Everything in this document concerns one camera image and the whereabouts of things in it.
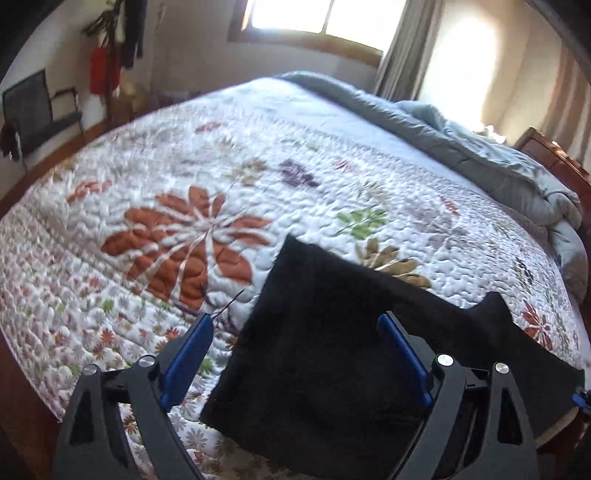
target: chair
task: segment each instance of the chair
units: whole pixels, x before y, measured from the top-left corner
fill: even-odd
[[[52,101],[68,94],[74,97],[76,111],[54,119]],[[45,70],[31,75],[6,90],[2,94],[2,104],[4,121],[10,123],[16,132],[18,145],[18,151],[15,152],[18,155],[16,160],[22,159],[25,172],[27,172],[27,165],[24,158],[51,137],[75,123],[78,123],[84,136],[82,113],[78,106],[78,91],[75,88],[58,90],[53,97],[50,97]]]

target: chair backrest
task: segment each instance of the chair backrest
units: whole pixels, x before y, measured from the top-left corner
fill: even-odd
[[[15,122],[22,139],[53,121],[45,70],[10,87],[2,94],[4,119]]]

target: window sill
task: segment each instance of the window sill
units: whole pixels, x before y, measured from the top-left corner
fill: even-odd
[[[306,48],[330,53],[339,57],[357,60],[372,67],[378,67],[382,59],[382,51],[361,43],[331,35],[301,32],[296,30],[268,30],[232,25],[228,40],[235,43],[269,43]]]

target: silver bolt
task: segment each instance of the silver bolt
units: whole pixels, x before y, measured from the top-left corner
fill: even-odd
[[[98,365],[90,364],[90,365],[86,365],[82,369],[82,374],[87,375],[87,376],[91,376],[91,375],[94,375],[95,373],[97,373],[98,371],[99,371]]]
[[[437,363],[439,365],[443,365],[444,367],[450,367],[453,365],[453,358],[450,355],[443,353],[437,357]]]
[[[498,363],[495,365],[495,370],[498,371],[500,374],[506,375],[509,373],[509,367],[505,364]]]
[[[156,359],[152,355],[145,355],[138,360],[138,364],[142,368],[151,367],[152,365],[155,364],[155,362],[156,362]]]

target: wooden window frame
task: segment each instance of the wooden window frame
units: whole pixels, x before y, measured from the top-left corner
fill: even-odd
[[[382,50],[326,34],[326,27],[334,2],[335,0],[332,0],[330,3],[322,32],[310,33],[281,28],[254,28],[252,26],[254,0],[235,0],[228,41],[270,43],[307,48],[309,50],[322,51],[338,55],[339,57],[357,60],[372,67],[378,67],[382,59]]]

